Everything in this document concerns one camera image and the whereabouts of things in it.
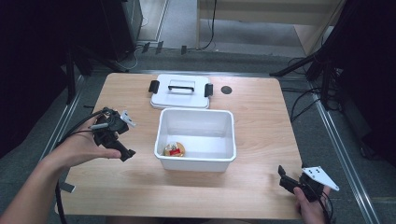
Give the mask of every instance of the white box lid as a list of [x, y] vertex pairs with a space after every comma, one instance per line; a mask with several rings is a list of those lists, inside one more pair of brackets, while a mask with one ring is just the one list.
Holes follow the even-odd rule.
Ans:
[[205, 89], [211, 84], [207, 77], [160, 74], [156, 83], [158, 90], [150, 101], [155, 108], [209, 108]]

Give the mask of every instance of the metal frame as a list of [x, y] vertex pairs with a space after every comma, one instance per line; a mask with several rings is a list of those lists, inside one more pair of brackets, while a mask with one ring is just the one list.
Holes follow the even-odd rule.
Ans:
[[[235, 73], [235, 72], [202, 72], [202, 71], [170, 71], [170, 70], [138, 70], [135, 74], [173, 74], [184, 76], [208, 76], [208, 77], [270, 77], [268, 73]], [[286, 77], [273, 77], [279, 80], [304, 81], [305, 76], [289, 74]]]
[[78, 104], [79, 98], [82, 93], [82, 89], [87, 81], [88, 77], [84, 77], [83, 75], [80, 75], [78, 77], [77, 81], [77, 92], [76, 96], [73, 98], [73, 100], [70, 102], [70, 104], [66, 105], [64, 108], [64, 112], [62, 113], [61, 117], [59, 118], [58, 123], [55, 126], [55, 129], [49, 138], [49, 141], [41, 154], [40, 161], [43, 160], [44, 157], [46, 157], [50, 152], [56, 147], [56, 144], [58, 141], [62, 138], [64, 135], [65, 129], [67, 125], [69, 124], [70, 119], [73, 116], [74, 111], [76, 110], [76, 106]]
[[[318, 96], [316, 94], [313, 94], [313, 98], [314, 100], [317, 100]], [[337, 132], [337, 128], [334, 122], [332, 121], [331, 114], [329, 113], [329, 111], [326, 111], [326, 109], [324, 108], [323, 104], [320, 101], [317, 102], [317, 108], [323, 120], [323, 124], [326, 127], [326, 130], [329, 133], [329, 136], [332, 140], [332, 144], [334, 145], [335, 152], [337, 153], [338, 156], [338, 160], [341, 162], [341, 165], [344, 169], [344, 173], [346, 174], [346, 179], [348, 180], [349, 185], [352, 188], [356, 202], [358, 203], [359, 208], [361, 209], [361, 213], [363, 214], [366, 223], [370, 223], [370, 224], [381, 223], [378, 218], [378, 215], [376, 214], [375, 208], [373, 207], [371, 199], [367, 194], [367, 191], [363, 186], [363, 183], [361, 182], [359, 174], [356, 171], [352, 160], [349, 158], [342, 137]]]

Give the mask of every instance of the black clip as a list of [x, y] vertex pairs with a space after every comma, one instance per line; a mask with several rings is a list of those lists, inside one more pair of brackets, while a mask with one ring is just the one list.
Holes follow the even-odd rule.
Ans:
[[153, 92], [157, 94], [158, 89], [160, 88], [160, 81], [159, 80], [152, 80], [149, 84], [148, 92]]
[[158, 43], [157, 50], [155, 50], [155, 54], [161, 53], [161, 50], [163, 49], [163, 41]]
[[205, 85], [205, 97], [213, 95], [213, 84], [206, 83]]
[[181, 46], [181, 55], [186, 54], [187, 53], [187, 46], [183, 45]]
[[147, 44], [145, 44], [145, 46], [143, 47], [143, 51], [142, 53], [146, 53], [147, 51], [149, 51], [149, 42]]

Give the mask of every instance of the human hand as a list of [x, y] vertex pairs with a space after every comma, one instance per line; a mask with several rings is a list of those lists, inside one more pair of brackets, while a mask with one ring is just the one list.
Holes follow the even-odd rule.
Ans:
[[[323, 209], [320, 206], [319, 201], [309, 202], [303, 191], [300, 188], [294, 188], [294, 195], [297, 199], [296, 209], [297, 211], [301, 211], [301, 215], [303, 217], [303, 221], [305, 224], [319, 224], [326, 223]], [[330, 188], [325, 186], [323, 192], [327, 195], [330, 194]], [[322, 203], [326, 204], [326, 199], [324, 197], [320, 197]]]
[[97, 158], [119, 159], [121, 154], [116, 149], [102, 148], [95, 144], [93, 133], [89, 129], [97, 118], [83, 123], [76, 132], [56, 147], [44, 160], [51, 161], [62, 169], [80, 165]]

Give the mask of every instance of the white container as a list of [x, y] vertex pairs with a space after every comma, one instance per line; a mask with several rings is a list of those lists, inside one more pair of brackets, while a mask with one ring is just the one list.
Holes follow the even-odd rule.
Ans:
[[[186, 148], [184, 157], [163, 155], [172, 142]], [[225, 110], [165, 108], [154, 154], [167, 170], [226, 171], [236, 157], [233, 114]]]
[[154, 108], [209, 108], [209, 98], [205, 97], [205, 85], [210, 83], [209, 78], [160, 74], [157, 80], [160, 86], [158, 92], [152, 94], [150, 101]]

